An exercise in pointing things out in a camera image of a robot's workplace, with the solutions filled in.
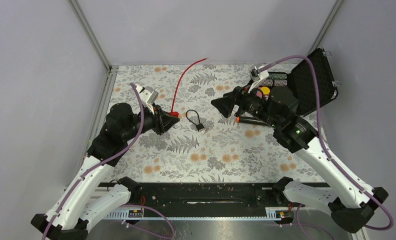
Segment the black cable lock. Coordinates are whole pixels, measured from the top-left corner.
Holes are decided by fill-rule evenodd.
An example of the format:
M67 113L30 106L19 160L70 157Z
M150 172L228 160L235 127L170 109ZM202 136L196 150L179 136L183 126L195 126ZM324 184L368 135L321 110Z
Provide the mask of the black cable lock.
M196 116L195 119L192 119L192 117L190 116L190 114L194 114ZM202 132L206 130L206 127L204 126L204 124L201 122L201 118L199 113L194 110L194 109L189 109L185 112L185 117L186 119L192 123L196 129L196 131L198 132Z

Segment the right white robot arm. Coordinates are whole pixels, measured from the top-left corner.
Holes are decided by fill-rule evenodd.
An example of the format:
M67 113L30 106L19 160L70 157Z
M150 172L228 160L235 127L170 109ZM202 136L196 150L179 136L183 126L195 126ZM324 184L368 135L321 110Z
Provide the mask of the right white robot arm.
M322 190L283 177L274 186L273 201L279 206L302 204L329 215L343 230L356 233L367 226L375 210L388 197L382 187L372 187L334 155L318 131L297 115L298 100L287 87L274 87L269 95L236 87L211 104L225 117L248 113L273 127L276 141L309 164L330 186Z

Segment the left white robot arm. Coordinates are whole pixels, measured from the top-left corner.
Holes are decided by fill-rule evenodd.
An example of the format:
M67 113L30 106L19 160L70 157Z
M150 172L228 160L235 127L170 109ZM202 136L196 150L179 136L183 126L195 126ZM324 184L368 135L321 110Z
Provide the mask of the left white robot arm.
M159 105L142 106L139 113L133 113L127 103L113 105L67 190L50 210L35 214L31 225L42 233L44 240L84 240L110 212L123 204L136 205L141 198L141 185L129 177L119 179L93 203L88 201L140 134L152 130L162 135L178 122L178 117Z

